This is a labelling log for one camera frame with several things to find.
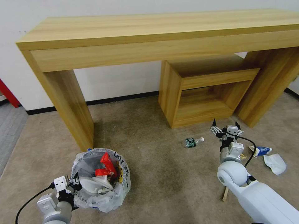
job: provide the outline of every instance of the trash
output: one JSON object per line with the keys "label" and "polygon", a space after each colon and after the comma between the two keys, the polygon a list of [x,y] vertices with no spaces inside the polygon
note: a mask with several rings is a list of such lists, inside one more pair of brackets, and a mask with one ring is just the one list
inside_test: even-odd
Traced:
{"label": "trash", "polygon": [[113,179],[117,178],[116,170],[107,152],[102,156],[100,162],[105,165],[105,169],[96,169],[96,176],[112,175]]}
{"label": "trash", "polygon": [[264,155],[264,162],[276,175],[282,174],[287,168],[286,163],[283,161],[279,154],[270,156]]}
{"label": "trash", "polygon": [[185,139],[185,146],[188,147],[188,148],[192,148],[192,147],[195,147],[197,143],[199,142],[203,142],[205,139],[203,137],[200,137],[200,138],[186,138]]}
{"label": "trash", "polygon": [[101,186],[113,190],[113,186],[109,183],[107,175],[93,177],[93,180],[99,183]]}
{"label": "trash", "polygon": [[96,181],[94,179],[94,177],[93,178],[80,177],[80,183],[86,191],[93,193],[93,194],[97,194],[99,190],[101,190],[102,188],[107,188],[107,186],[109,186],[109,188],[111,190],[113,190],[113,187],[111,186],[111,184],[108,181],[107,181],[107,183],[104,183],[105,184],[104,185],[102,182]]}
{"label": "trash", "polygon": [[[111,183],[106,175],[95,177],[95,170],[107,168],[101,163],[106,153],[110,157],[113,168],[116,168],[116,178],[111,178]],[[110,149],[98,148],[77,154],[71,179],[76,172],[79,173],[79,180],[83,187],[74,197],[74,203],[78,207],[97,208],[102,212],[115,210],[122,205],[131,188],[130,170],[125,159]]]}
{"label": "trash", "polygon": [[[249,148],[254,151],[254,146],[249,146]],[[271,151],[272,148],[257,146],[254,157],[268,155]]]}
{"label": "trash", "polygon": [[244,156],[244,154],[242,153],[242,154],[240,155],[240,158],[241,158],[241,161],[243,161],[244,159],[247,158],[247,156]]}

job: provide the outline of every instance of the table leg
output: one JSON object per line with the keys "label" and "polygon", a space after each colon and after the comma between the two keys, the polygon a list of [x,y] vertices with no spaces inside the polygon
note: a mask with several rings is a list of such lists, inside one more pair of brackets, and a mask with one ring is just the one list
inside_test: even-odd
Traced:
{"label": "table leg", "polygon": [[261,69],[235,113],[253,127],[297,76],[299,48],[248,52],[245,60]]}
{"label": "table leg", "polygon": [[42,73],[31,53],[22,53],[80,149],[93,148],[93,120],[74,71]]}

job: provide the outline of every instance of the wooden side table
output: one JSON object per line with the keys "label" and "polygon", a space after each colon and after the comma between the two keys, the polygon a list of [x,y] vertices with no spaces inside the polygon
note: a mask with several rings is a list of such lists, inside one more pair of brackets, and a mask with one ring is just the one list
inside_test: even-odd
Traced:
{"label": "wooden side table", "polygon": [[73,69],[248,51],[261,70],[237,108],[253,127],[299,71],[299,14],[277,9],[47,18],[17,42],[82,151],[93,120]]}
{"label": "wooden side table", "polygon": [[163,61],[159,103],[171,128],[230,117],[259,69],[235,54]]}

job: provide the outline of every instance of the red door frame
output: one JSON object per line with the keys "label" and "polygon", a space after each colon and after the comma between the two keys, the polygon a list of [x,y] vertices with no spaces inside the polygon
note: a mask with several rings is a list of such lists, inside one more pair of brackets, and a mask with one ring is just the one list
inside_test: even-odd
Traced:
{"label": "red door frame", "polygon": [[12,94],[12,92],[7,88],[7,86],[2,82],[0,79],[0,91],[3,93],[3,95],[6,96],[8,101],[14,106],[19,107],[20,102],[17,100],[17,98]]}

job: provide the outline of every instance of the open shelf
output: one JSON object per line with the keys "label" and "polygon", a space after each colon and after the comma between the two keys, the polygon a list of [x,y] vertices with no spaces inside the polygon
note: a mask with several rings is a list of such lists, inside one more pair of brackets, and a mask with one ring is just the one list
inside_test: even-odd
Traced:
{"label": "open shelf", "polygon": [[212,87],[182,91],[174,127],[227,118],[233,109],[214,93]]}
{"label": "open shelf", "polygon": [[160,106],[171,128],[230,117],[258,71],[235,54],[163,61]]}

